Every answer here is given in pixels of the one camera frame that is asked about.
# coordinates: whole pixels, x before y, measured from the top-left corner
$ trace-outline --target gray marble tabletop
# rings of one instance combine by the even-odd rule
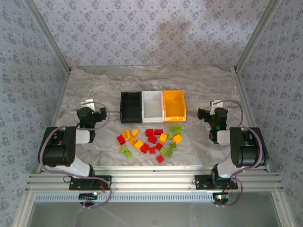
[[[184,90],[187,119],[182,123],[121,124],[119,117],[122,91]],[[109,123],[99,131],[93,143],[76,145],[76,154],[93,166],[152,166],[159,165],[155,155],[144,154],[126,142],[133,157],[127,159],[120,152],[116,137],[126,129],[140,130],[138,136],[147,142],[145,129],[164,129],[170,124],[182,125],[183,140],[171,158],[161,165],[214,165],[230,155],[229,146],[213,144],[208,139],[209,125],[197,119],[197,110],[208,107],[215,99],[240,100],[233,73],[227,67],[191,66],[100,66],[72,68],[63,95],[57,126],[78,123],[76,111],[80,102],[94,99],[104,103],[111,112]],[[224,103],[228,109],[227,127],[238,126],[241,118],[236,104]]]

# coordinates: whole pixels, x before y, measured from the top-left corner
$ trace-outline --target orange bin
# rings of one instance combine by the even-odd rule
[[[183,122],[186,119],[185,97],[182,90],[163,91],[164,121]]]

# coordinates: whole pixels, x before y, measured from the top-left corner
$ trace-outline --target plastic block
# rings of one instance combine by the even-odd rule
[[[159,155],[158,157],[156,157],[156,159],[160,164],[164,161],[164,158],[162,155]]]
[[[177,146],[176,146],[175,143],[171,143],[171,144],[169,145],[169,148],[170,148],[170,150],[175,150],[175,149],[177,148]]]
[[[131,137],[130,140],[129,140],[129,143],[132,144],[132,145],[135,145],[137,140],[138,139],[136,137]]]
[[[129,133],[129,130],[125,130],[123,132],[123,137],[125,140],[129,140],[131,138],[131,134]]]
[[[183,122],[186,119],[186,105],[182,90],[163,91],[164,121]]]
[[[172,151],[171,150],[166,151],[165,156],[171,157],[172,156]]]
[[[138,142],[135,143],[134,146],[135,146],[138,150],[140,150],[140,148],[142,147],[143,144],[144,144],[144,143],[143,143],[141,140],[139,140]]]
[[[164,122],[163,92],[142,92],[142,122]]]
[[[146,154],[149,148],[150,148],[150,146],[149,146],[148,144],[144,143],[144,144],[140,147],[140,151],[142,151],[144,154]]]
[[[133,154],[131,153],[130,150],[127,150],[124,154],[125,154],[125,157],[126,157],[126,158],[131,158],[131,157],[133,157]]]
[[[182,130],[180,129],[175,130],[175,134],[182,136]]]
[[[123,136],[118,136],[117,140],[119,141],[120,145],[125,144],[125,139]]]
[[[155,136],[150,136],[149,138],[148,138],[148,141],[150,142],[150,143],[156,143],[157,142],[157,137],[155,137]]]
[[[142,123],[142,93],[121,92],[120,100],[121,123]]]
[[[178,144],[182,141],[182,136],[177,135],[174,138],[172,138],[172,140],[174,141],[175,144]]]
[[[167,148],[161,148],[160,153],[166,155],[169,150]]]
[[[145,135],[146,136],[153,136],[153,129],[147,129],[147,130],[145,130]]]
[[[167,138],[167,135],[162,133],[159,138],[160,143],[165,143],[166,138]]]
[[[169,133],[167,133],[167,137],[171,140],[174,137],[174,134],[172,133],[172,131],[170,131]]]
[[[133,129],[133,136],[136,136],[139,134],[139,129]]]
[[[157,150],[161,150],[162,147],[163,147],[163,145],[160,144],[160,143],[157,143],[157,145],[155,146],[155,148],[156,148]]]
[[[151,148],[150,148],[150,154],[151,154],[151,155],[156,154],[156,148],[151,147]]]
[[[121,146],[120,151],[121,151],[121,153],[125,153],[127,151],[126,145]]]
[[[160,136],[163,133],[163,129],[155,129],[155,135]]]
[[[170,131],[182,130],[182,126],[181,125],[170,125],[169,130]]]

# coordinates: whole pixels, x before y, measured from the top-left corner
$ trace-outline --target patterned wallpaper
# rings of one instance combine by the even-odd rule
[[[1,0],[0,9],[0,226],[8,227],[65,74],[22,0]]]
[[[270,166],[279,171],[298,226],[303,226],[303,3],[282,0],[240,73]]]
[[[68,64],[235,65],[268,0],[35,0]]]

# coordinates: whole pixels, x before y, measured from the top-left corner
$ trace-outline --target red block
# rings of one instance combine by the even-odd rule
[[[124,139],[123,136],[118,136],[118,137],[117,137],[117,140],[119,141],[120,145],[125,144],[125,139]]]
[[[156,159],[160,164],[164,161],[164,158],[162,155],[159,155],[158,157],[156,157]]]
[[[148,144],[144,143],[144,144],[142,145],[142,147],[140,147],[140,150],[141,150],[144,154],[146,154],[149,148],[150,148],[150,146],[149,146]]]
[[[156,143],[156,142],[157,142],[157,137],[155,137],[155,136],[150,136],[150,137],[148,138],[148,141],[149,141],[150,143]]]
[[[153,129],[147,129],[147,130],[145,130],[145,135],[146,136],[153,136]]]
[[[155,129],[155,135],[161,135],[163,133],[163,129]]]
[[[151,155],[156,154],[156,148],[150,148],[150,154]]]
[[[161,150],[162,147],[163,147],[163,145],[160,144],[160,143],[157,143],[157,145],[155,146],[155,148],[156,148],[157,150]]]

